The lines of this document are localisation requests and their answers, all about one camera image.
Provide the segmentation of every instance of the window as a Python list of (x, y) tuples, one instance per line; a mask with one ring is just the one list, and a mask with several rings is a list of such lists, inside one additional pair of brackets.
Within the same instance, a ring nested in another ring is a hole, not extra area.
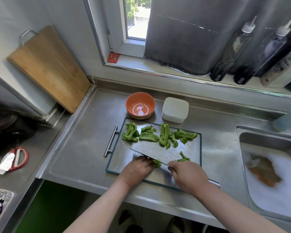
[(104, 0), (115, 53), (143, 57), (151, 0)]

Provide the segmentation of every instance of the wooden cutting board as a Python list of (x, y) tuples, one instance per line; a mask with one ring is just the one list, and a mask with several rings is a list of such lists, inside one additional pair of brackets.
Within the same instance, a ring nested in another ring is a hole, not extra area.
[(44, 27), (8, 60), (70, 113), (76, 111), (91, 86), (52, 26)]

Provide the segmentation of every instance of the sink basin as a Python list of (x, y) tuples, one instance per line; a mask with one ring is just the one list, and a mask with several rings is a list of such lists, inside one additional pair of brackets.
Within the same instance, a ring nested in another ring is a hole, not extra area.
[[(291, 137), (237, 127), (249, 206), (260, 214), (291, 221)], [(268, 158), (281, 181), (264, 184), (249, 169), (252, 155)]]

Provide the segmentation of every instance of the person's left hand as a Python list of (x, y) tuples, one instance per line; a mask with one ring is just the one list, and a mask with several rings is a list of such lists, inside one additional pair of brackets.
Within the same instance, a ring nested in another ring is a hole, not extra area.
[(152, 159), (145, 156), (140, 156), (132, 160), (123, 171), (120, 173), (118, 180), (123, 181), (128, 185), (131, 191), (136, 185), (154, 169), (155, 164)]

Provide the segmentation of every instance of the window glass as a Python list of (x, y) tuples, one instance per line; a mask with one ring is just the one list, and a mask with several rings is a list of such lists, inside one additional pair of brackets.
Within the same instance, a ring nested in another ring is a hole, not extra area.
[(151, 12), (151, 0), (124, 0), (128, 39), (145, 40)]

